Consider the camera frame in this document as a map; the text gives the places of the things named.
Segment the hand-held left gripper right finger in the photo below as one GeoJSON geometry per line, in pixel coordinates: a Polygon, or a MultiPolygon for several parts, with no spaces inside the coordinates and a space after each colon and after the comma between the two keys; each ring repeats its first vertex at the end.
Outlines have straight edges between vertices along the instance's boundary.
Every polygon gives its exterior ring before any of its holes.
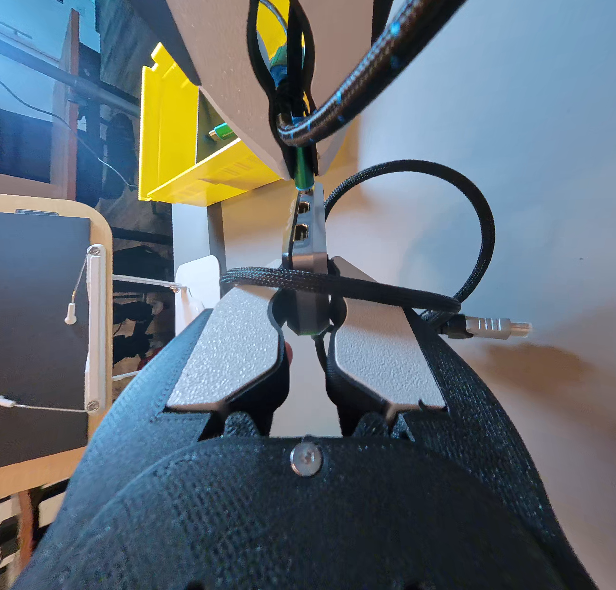
{"type": "Polygon", "coordinates": [[[393,427],[407,411],[443,411],[446,402],[404,310],[332,296],[327,394],[343,434],[367,413],[393,427]]]}

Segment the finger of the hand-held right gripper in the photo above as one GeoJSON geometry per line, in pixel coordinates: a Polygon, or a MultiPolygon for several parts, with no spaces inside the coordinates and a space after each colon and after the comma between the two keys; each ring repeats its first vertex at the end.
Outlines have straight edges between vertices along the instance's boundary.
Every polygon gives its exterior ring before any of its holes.
{"type": "Polygon", "coordinates": [[[372,45],[374,0],[297,0],[311,28],[317,108],[335,93],[372,45]]]}
{"type": "Polygon", "coordinates": [[[275,87],[259,49],[259,0],[165,0],[200,89],[235,134],[282,179],[292,172],[273,134],[275,87]]]}

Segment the silver usb hub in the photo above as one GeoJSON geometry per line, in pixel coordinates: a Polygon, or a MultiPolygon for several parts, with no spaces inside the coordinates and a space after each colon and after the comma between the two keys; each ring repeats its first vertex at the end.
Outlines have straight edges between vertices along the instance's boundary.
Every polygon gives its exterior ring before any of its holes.
{"type": "MultiPolygon", "coordinates": [[[[282,268],[290,271],[327,274],[325,194],[315,182],[298,192],[291,209],[282,248],[282,268]]],[[[329,325],[329,296],[309,291],[286,290],[289,312],[287,324],[298,335],[318,335],[329,325]]]]}

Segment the black board with wooden edge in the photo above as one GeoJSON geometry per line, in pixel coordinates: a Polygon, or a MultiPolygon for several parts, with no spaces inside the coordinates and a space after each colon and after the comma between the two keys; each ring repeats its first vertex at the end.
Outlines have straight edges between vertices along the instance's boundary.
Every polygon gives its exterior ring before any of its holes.
{"type": "MultiPolygon", "coordinates": [[[[25,405],[84,408],[88,248],[103,244],[112,273],[112,231],[72,200],[1,195],[1,396],[25,405]]],[[[107,368],[112,376],[112,283],[107,368]]],[[[1,498],[69,478],[101,415],[1,407],[1,498]]]]}

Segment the yellow plastic bin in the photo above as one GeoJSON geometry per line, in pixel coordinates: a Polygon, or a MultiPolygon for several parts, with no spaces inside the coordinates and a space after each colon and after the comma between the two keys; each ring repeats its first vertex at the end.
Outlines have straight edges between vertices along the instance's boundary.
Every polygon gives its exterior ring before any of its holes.
{"type": "MultiPolygon", "coordinates": [[[[268,0],[282,17],[289,0],[268,0]]],[[[277,16],[258,5],[259,49],[269,61],[286,39],[277,16]]],[[[143,68],[139,198],[209,206],[281,179],[235,134],[158,42],[143,68]]]]}

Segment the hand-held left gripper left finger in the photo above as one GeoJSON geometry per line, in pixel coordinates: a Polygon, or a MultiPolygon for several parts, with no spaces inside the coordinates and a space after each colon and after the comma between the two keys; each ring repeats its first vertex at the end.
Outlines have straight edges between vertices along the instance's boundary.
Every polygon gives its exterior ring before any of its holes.
{"type": "Polygon", "coordinates": [[[247,413],[269,435],[288,397],[289,361],[275,311],[279,290],[242,284],[221,297],[174,385],[166,409],[224,422],[247,413]]]}

